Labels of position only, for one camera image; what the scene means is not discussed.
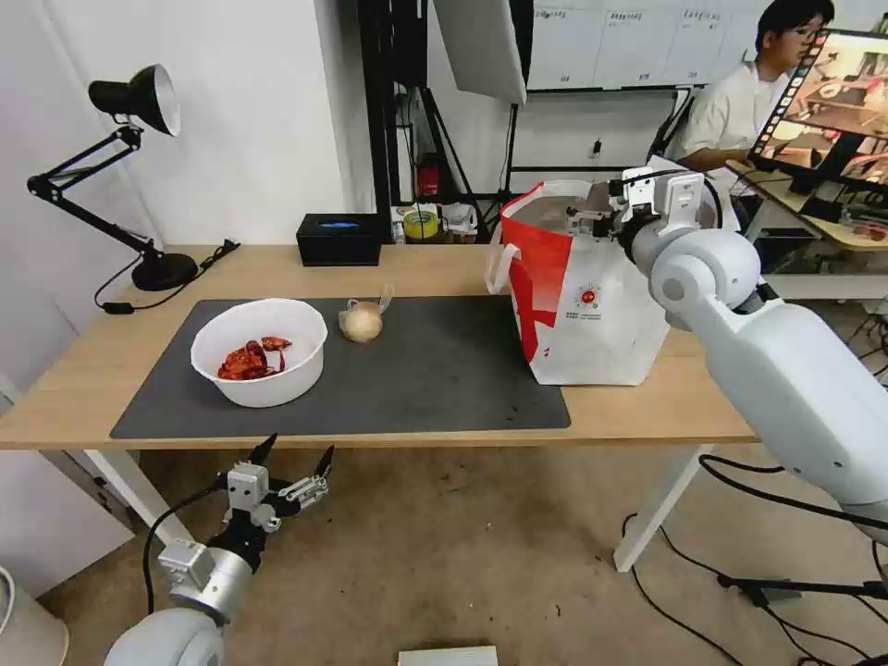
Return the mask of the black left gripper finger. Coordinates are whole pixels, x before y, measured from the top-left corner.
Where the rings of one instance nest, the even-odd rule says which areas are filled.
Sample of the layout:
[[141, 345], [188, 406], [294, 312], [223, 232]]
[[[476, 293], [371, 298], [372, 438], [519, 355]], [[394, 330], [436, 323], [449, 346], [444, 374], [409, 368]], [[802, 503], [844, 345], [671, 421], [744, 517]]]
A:
[[265, 462], [274, 448], [278, 434], [272, 434], [252, 449], [245, 461], [239, 461], [232, 468], [232, 475], [238, 478], [267, 478]]
[[292, 482], [277, 491], [276, 515], [278, 518], [296, 516], [327, 495], [329, 491], [328, 478], [332, 469], [334, 453], [335, 446], [329, 446], [311, 475]]

